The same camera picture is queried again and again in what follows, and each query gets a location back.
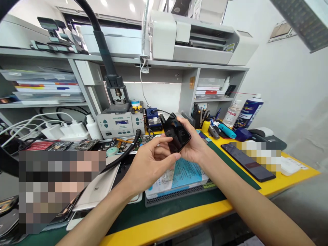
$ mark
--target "yellow workbench edge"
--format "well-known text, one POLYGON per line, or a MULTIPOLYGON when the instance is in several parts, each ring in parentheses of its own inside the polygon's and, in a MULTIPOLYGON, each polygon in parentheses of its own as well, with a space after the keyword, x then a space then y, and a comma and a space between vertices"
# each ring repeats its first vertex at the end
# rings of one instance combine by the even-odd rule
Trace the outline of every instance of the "yellow workbench edge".
MULTIPOLYGON (((235 142, 235 140, 226 140, 220 138, 214 140, 209 137, 215 145, 217 145, 222 151, 222 144, 228 144, 235 142)), ((284 157, 291 157, 285 153, 282 153, 284 157)), ((271 196, 279 193, 288 187, 291 187, 301 181, 314 177, 320 174, 319 171, 307 166, 308 170, 300 170, 297 173, 286 177, 281 173, 277 173, 277 177, 273 180, 260 183, 256 181, 249 173, 247 173, 260 187, 259 192, 265 196, 271 196)), ((223 200, 216 203, 211 203, 188 210, 181 211, 176 214, 172 214, 157 220, 153 220, 147 223, 136 225, 134 227, 125 229, 123 231, 116 232, 114 234, 106 236, 101 242, 101 246, 108 245, 149 245, 155 243, 161 239, 165 239, 171 235, 182 232, 186 229, 192 228, 201 223, 205 223, 214 218, 223 216, 233 211, 231 204, 227 200, 223 200)))

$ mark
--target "blue spray can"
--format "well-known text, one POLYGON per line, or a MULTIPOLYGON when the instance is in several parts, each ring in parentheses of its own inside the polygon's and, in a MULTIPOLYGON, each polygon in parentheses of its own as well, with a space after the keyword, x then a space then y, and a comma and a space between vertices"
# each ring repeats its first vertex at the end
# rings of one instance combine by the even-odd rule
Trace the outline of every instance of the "blue spray can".
POLYGON ((232 130, 236 131, 240 127, 247 129, 260 111, 262 105, 263 100, 261 94, 256 94, 252 99, 246 100, 232 130))

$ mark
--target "white bottle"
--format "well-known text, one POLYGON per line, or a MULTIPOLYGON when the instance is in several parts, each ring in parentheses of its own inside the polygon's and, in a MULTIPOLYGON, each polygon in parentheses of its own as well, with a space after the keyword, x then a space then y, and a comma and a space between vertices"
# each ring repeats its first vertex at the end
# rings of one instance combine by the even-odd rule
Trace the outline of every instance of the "white bottle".
POLYGON ((100 139, 100 140, 103 139, 98 124, 94 121, 91 115, 86 116, 86 121, 87 121, 86 128, 88 129, 91 138, 100 139))
POLYGON ((242 101, 236 100, 235 103, 228 108, 228 112, 226 113, 223 124, 225 124, 227 127, 233 127, 233 124, 235 123, 240 111, 242 110, 242 101))
POLYGON ((225 79, 224 84, 223 84, 223 87, 222 87, 222 89, 221 89, 221 91, 223 91, 224 93, 227 91, 227 89, 228 89, 228 87, 229 87, 229 85, 230 85, 229 81, 230 81, 230 76, 228 76, 228 77, 225 79))

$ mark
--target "hand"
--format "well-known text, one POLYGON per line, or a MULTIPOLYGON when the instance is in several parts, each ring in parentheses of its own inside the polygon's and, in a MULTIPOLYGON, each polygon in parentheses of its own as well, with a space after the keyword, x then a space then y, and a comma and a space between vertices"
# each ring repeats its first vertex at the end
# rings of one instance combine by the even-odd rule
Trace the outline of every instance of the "hand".
MULTIPOLYGON (((177 120, 186 128, 191 135, 190 141, 180 151, 181 157, 190 162, 195 162, 201 165, 201 161, 209 154, 211 149, 203 141, 195 128, 189 123, 187 119, 177 117, 177 120)), ((161 143, 161 147, 169 149, 167 142, 161 143)))
POLYGON ((157 137, 141 146, 133 162, 122 179, 133 196, 150 188, 173 164, 180 159, 179 153, 158 146, 172 141, 171 137, 157 137))

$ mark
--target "green anti-static mat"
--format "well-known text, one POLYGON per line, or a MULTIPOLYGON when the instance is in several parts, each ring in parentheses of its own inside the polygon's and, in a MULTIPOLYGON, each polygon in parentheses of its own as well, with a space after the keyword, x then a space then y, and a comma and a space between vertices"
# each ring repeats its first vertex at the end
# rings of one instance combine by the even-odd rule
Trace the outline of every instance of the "green anti-static mat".
MULTIPOLYGON (((209 142, 208 146, 213 149, 221 159, 230 166, 242 179, 249 183, 252 187, 259 190, 261 187, 249 177, 242 169, 240 169, 223 151, 221 151, 213 142, 209 142)), ((226 197, 219 189, 214 189, 190 196, 182 197, 173 201, 168 201, 153 207, 145 207, 145 194, 143 200, 136 204, 127 205, 120 213, 107 235, 142 224, 148 221, 160 219, 162 217, 175 214, 193 207, 206 205, 209 203, 225 200, 226 197)), ((29 235, 19 245, 55 245, 66 234, 64 228, 41 232, 38 235, 29 235)))

